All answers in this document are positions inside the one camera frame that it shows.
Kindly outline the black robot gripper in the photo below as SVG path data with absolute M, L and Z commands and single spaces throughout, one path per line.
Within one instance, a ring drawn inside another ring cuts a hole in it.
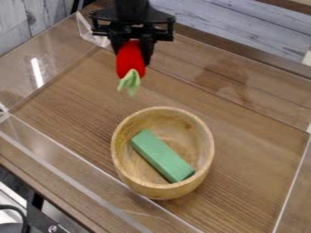
M 173 40 L 176 18 L 156 10 L 149 0 L 113 0 L 109 6 L 90 11 L 87 18 L 91 34 L 109 38 L 114 54 L 130 38 L 148 35 L 154 41 Z M 148 66 L 154 51 L 153 41 L 141 39 L 140 49 L 144 65 Z

